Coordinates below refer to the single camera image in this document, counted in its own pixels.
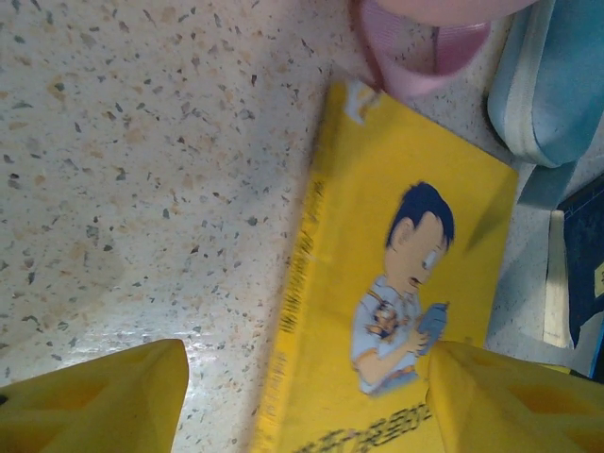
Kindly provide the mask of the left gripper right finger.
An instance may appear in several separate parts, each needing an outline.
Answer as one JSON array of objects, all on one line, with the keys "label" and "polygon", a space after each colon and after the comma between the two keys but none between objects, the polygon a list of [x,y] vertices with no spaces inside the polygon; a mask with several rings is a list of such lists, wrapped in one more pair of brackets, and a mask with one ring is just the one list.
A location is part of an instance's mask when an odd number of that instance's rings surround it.
[{"label": "left gripper right finger", "polygon": [[447,452],[600,452],[603,387],[468,344],[438,342],[428,405]]}]

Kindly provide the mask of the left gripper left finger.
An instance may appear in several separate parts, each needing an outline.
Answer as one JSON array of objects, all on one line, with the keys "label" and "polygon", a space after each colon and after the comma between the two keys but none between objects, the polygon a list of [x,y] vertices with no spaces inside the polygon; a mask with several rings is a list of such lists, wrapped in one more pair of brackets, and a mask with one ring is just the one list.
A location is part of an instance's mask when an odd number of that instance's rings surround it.
[{"label": "left gripper left finger", "polygon": [[169,452],[189,381],[178,339],[143,344],[1,390],[4,452]]}]

